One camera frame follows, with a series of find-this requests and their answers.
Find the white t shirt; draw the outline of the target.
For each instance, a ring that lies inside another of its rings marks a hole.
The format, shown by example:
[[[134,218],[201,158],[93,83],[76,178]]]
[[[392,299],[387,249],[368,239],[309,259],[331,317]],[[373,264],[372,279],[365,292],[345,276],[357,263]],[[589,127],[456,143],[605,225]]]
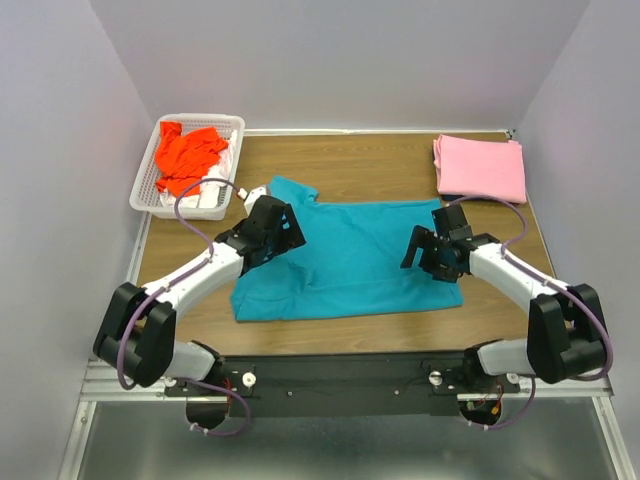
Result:
[[[204,178],[220,178],[229,180],[231,175],[231,168],[233,163],[233,157],[235,154],[235,147],[237,144],[238,131],[233,130],[231,137],[226,139],[229,142],[229,146],[226,150],[220,153],[221,158],[217,165],[210,168],[208,174]],[[159,193],[160,202],[163,207],[172,207],[177,197],[172,196],[169,193]]]

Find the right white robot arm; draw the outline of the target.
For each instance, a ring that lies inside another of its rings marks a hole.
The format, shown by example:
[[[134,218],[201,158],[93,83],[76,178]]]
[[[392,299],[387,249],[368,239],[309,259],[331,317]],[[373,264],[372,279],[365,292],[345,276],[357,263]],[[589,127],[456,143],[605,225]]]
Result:
[[[596,290],[550,277],[513,255],[489,233],[475,234],[460,205],[432,214],[434,226],[413,228],[402,268],[418,266],[436,281],[464,275],[480,279],[515,303],[528,317],[527,334],[468,348],[460,379],[480,392],[506,374],[547,384],[606,376],[613,349]]]

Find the folded pink t shirt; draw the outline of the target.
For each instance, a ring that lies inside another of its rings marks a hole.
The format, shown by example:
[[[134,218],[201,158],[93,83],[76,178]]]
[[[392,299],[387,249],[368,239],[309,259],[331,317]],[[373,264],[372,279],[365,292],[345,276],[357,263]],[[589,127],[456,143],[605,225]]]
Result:
[[[441,195],[484,195],[527,202],[522,146],[439,135],[433,141],[436,189]]]

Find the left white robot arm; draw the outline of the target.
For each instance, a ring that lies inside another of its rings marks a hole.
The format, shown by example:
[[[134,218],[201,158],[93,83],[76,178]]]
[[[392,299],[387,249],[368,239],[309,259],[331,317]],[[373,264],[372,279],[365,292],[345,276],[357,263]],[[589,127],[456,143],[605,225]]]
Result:
[[[256,189],[245,210],[245,219],[179,269],[143,287],[125,282],[115,289],[93,352],[115,368],[124,389],[162,378],[187,381],[201,395],[220,387],[219,354],[177,341],[179,320],[222,286],[306,242],[290,204]]]

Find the teal polo shirt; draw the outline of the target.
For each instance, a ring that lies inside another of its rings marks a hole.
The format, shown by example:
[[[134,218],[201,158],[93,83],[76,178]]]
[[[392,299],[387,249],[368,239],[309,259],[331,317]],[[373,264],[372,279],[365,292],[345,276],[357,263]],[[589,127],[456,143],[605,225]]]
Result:
[[[432,228],[437,199],[326,203],[281,176],[271,193],[290,204],[305,244],[243,275],[231,294],[239,323],[330,319],[459,307],[457,285],[404,269],[415,226]]]

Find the orange t shirt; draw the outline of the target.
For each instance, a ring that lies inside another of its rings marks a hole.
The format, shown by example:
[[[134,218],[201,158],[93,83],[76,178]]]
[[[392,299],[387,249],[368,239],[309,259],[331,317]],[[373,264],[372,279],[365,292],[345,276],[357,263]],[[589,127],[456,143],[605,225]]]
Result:
[[[156,181],[159,193],[178,197],[200,194],[200,186],[189,186],[202,180],[210,168],[220,161],[220,153],[229,142],[218,134],[215,127],[182,133],[179,122],[160,122],[160,143],[155,153],[155,164],[160,172]]]

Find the white plastic laundry basket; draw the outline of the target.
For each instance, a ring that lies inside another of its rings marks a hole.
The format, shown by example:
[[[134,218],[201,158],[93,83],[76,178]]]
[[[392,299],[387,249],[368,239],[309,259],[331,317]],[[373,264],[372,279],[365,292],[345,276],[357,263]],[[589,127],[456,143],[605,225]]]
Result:
[[[167,190],[159,191],[156,185],[161,178],[155,154],[161,143],[162,122],[178,123],[184,134],[214,127],[219,136],[227,140],[230,145],[221,152],[222,166],[214,165],[213,174],[221,173],[223,178],[234,181],[244,137],[245,121],[239,116],[227,114],[179,113],[164,115],[156,122],[134,180],[129,203],[134,210],[149,212],[158,218],[175,219],[173,209],[175,195]],[[184,198],[180,202],[180,213],[185,219],[222,220],[233,196],[233,189],[217,182],[207,183],[202,185],[202,188],[204,193]]]

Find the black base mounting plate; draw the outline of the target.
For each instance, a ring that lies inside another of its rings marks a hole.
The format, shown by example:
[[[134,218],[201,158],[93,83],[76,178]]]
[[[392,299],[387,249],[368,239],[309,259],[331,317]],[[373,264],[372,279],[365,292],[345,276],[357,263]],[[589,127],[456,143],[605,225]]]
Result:
[[[258,417],[456,416],[520,387],[469,367],[461,351],[229,356],[217,383]]]

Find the aluminium frame rail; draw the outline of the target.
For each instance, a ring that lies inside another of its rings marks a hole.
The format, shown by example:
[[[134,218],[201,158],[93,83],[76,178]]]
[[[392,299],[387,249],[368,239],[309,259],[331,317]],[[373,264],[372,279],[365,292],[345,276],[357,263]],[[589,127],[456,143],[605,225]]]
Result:
[[[597,292],[534,269],[489,234],[474,234],[462,209],[437,210],[434,227],[412,230],[403,268],[438,282],[481,279],[524,311],[525,337],[459,351],[223,357],[175,338],[179,320],[220,287],[305,239],[291,208],[269,201],[212,240],[183,268],[158,282],[116,288],[93,344],[127,391],[161,385],[186,403],[192,430],[221,436],[234,416],[459,416],[482,431],[517,421],[504,411],[510,393],[606,378],[613,348]]]

